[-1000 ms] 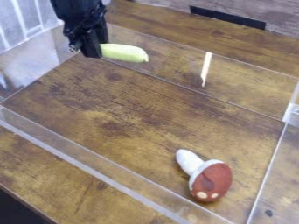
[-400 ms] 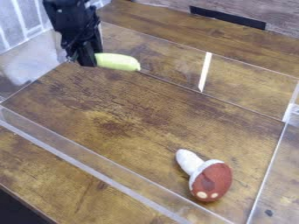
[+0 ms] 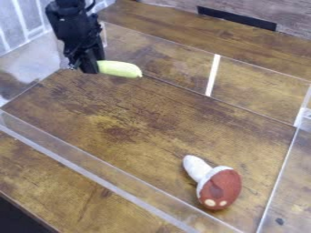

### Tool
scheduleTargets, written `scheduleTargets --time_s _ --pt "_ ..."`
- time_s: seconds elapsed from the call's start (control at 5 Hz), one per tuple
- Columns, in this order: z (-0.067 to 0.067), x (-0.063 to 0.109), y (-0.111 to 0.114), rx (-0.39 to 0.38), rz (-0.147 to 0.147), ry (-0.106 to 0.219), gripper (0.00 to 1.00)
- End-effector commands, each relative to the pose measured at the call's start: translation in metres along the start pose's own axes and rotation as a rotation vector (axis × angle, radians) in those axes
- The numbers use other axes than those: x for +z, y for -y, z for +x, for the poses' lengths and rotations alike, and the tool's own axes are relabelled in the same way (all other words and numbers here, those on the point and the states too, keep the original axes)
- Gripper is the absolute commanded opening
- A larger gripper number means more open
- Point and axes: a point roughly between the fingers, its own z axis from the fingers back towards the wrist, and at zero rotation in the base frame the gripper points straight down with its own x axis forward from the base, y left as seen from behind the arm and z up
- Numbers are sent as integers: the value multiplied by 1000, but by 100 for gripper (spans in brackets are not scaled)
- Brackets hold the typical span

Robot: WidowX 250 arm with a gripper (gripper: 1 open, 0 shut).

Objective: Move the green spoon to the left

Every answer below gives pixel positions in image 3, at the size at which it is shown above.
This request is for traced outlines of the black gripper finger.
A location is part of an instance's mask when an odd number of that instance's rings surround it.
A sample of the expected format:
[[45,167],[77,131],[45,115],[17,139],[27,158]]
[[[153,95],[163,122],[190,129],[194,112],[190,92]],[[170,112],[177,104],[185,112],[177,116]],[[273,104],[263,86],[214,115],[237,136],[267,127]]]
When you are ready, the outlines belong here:
[[103,60],[106,58],[105,56],[105,48],[102,43],[102,36],[101,34],[94,35],[94,55],[98,60]]
[[79,50],[79,60],[81,60],[79,68],[85,73],[87,74],[99,73],[98,48],[95,46]]

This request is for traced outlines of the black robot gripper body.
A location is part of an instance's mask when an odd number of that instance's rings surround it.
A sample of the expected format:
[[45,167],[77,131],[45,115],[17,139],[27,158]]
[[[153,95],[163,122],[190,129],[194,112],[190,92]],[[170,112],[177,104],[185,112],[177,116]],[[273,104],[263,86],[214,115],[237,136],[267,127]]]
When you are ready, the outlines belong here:
[[94,35],[102,32],[99,15],[89,12],[95,3],[49,3],[46,14],[58,39],[63,42],[63,55],[73,69],[81,69],[79,50],[94,47]]

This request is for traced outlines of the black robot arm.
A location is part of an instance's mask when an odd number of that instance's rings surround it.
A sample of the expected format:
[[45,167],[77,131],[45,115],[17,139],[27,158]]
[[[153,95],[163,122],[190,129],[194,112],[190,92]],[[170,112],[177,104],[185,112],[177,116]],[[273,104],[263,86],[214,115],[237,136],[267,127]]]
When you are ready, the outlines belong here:
[[86,0],[53,0],[46,7],[55,36],[65,44],[70,67],[87,74],[101,73],[98,62],[105,59],[99,15],[89,14],[95,4],[97,0],[91,5]]

